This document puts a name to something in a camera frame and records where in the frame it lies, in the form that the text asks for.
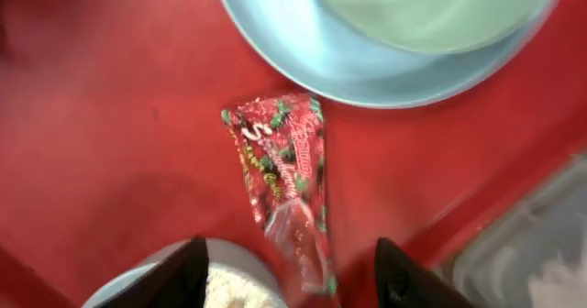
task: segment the transparent container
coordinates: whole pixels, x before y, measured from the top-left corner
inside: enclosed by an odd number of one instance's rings
[[[587,161],[577,159],[457,257],[454,285],[479,307],[585,307],[586,229]]]

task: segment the red tablecloth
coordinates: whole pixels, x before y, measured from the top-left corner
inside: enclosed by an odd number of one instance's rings
[[[6,0],[4,14],[6,252],[76,304],[193,235],[239,243],[287,293],[298,285],[253,224],[219,113],[299,88],[252,51],[218,0]],[[324,102],[346,306],[374,306],[377,237],[438,262],[584,147],[586,17],[587,0],[562,0],[505,69],[444,103],[373,111]]]

